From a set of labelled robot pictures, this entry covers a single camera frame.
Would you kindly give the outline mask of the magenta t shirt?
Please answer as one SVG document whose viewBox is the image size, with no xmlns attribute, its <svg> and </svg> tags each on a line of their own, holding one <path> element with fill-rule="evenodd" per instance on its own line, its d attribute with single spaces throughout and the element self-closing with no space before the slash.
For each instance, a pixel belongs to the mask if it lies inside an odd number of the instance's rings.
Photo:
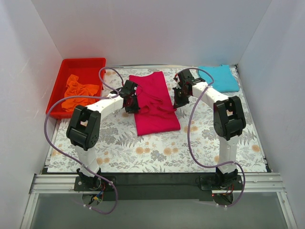
<svg viewBox="0 0 305 229">
<path fill-rule="evenodd" d="M 130 75 L 129 80 L 138 84 L 136 93 L 140 110 L 134 115 L 138 136 L 181 129 L 163 72 Z"/>
</svg>

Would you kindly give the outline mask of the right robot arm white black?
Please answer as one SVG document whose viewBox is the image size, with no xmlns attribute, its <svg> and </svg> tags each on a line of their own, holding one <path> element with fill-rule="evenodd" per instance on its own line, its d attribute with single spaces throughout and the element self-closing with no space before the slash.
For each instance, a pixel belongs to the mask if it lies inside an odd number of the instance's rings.
<svg viewBox="0 0 305 229">
<path fill-rule="evenodd" d="M 194 78 L 191 68 L 178 72 L 174 80 L 174 108 L 185 106 L 189 97 L 207 104 L 213 110 L 213 127 L 219 137 L 219 161 L 214 166 L 216 172 L 210 178 L 212 185 L 228 189 L 238 178 L 241 168 L 236 163 L 237 143 L 246 127 L 241 100 L 218 92 L 202 78 Z"/>
</svg>

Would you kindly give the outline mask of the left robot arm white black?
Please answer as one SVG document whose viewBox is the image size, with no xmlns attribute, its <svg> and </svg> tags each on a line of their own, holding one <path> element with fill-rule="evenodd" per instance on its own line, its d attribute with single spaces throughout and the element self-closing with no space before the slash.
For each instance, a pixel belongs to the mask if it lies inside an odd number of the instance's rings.
<svg viewBox="0 0 305 229">
<path fill-rule="evenodd" d="M 125 109 L 127 113 L 136 114 L 140 107 L 136 89 L 139 85 L 127 80 L 123 87 L 112 91 L 105 99 L 88 106 L 78 105 L 74 108 L 66 136 L 75 146 L 81 168 L 77 169 L 81 182 L 89 190 L 101 187 L 101 173 L 95 154 L 95 145 L 100 134 L 101 120 L 113 112 Z"/>
</svg>

